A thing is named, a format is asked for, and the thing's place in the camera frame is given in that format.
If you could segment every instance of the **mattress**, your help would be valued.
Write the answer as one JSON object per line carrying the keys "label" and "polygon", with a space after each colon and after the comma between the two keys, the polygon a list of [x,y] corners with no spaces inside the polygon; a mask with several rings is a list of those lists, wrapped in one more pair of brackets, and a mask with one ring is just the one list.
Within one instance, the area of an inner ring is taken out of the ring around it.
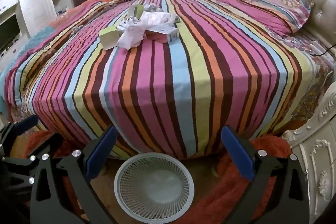
{"label": "mattress", "polygon": [[[103,50],[99,30],[149,3],[181,18],[179,39]],[[5,83],[14,120],[36,114],[79,147],[113,124],[114,157],[186,159],[220,151],[224,125],[255,138],[308,119],[330,84],[331,68],[309,55],[310,34],[278,37],[218,1],[134,0],[95,18],[106,5],[91,3],[16,62]]]}

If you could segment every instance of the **paper box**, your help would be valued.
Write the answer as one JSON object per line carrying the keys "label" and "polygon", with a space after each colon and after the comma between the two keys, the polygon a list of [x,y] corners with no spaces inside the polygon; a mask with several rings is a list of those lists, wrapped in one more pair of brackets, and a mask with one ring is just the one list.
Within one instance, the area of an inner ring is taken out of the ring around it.
{"label": "paper box", "polygon": [[103,49],[109,50],[118,46],[119,32],[116,26],[108,26],[107,28],[99,31],[99,39]]}
{"label": "paper box", "polygon": [[178,28],[166,25],[152,26],[148,28],[145,33],[147,39],[168,44],[180,35]]}
{"label": "paper box", "polygon": [[144,10],[144,7],[140,4],[131,5],[128,8],[126,18],[136,17],[137,19],[140,19],[141,15],[143,13],[143,10]]}

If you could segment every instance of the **wooden floor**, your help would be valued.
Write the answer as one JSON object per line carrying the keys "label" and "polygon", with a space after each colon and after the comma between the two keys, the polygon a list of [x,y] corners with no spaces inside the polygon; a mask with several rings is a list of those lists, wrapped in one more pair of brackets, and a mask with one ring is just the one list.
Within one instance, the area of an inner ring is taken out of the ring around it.
{"label": "wooden floor", "polygon": [[[218,178],[211,173],[211,166],[217,161],[218,156],[209,156],[200,159],[185,160],[182,163],[190,171],[195,185],[195,196],[193,204],[206,196],[214,185],[218,182]],[[109,210],[113,218],[119,224],[141,223],[128,216],[119,206],[114,195],[114,177],[123,161],[108,160],[106,169],[101,175],[91,181],[91,185],[96,194]]]}

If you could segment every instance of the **floral pillow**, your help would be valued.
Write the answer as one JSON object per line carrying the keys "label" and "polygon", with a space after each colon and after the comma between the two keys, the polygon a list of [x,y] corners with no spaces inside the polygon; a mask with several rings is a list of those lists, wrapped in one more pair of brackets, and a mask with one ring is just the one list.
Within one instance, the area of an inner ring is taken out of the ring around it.
{"label": "floral pillow", "polygon": [[297,32],[307,21],[313,0],[222,0],[279,35]]}

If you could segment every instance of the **tv screen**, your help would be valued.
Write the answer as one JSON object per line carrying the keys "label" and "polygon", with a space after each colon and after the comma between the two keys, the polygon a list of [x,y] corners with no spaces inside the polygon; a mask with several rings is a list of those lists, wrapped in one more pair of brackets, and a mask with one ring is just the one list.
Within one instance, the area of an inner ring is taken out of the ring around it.
{"label": "tv screen", "polygon": [[16,15],[11,16],[0,25],[0,52],[7,46],[11,46],[14,38],[20,33],[19,25],[17,24]]}

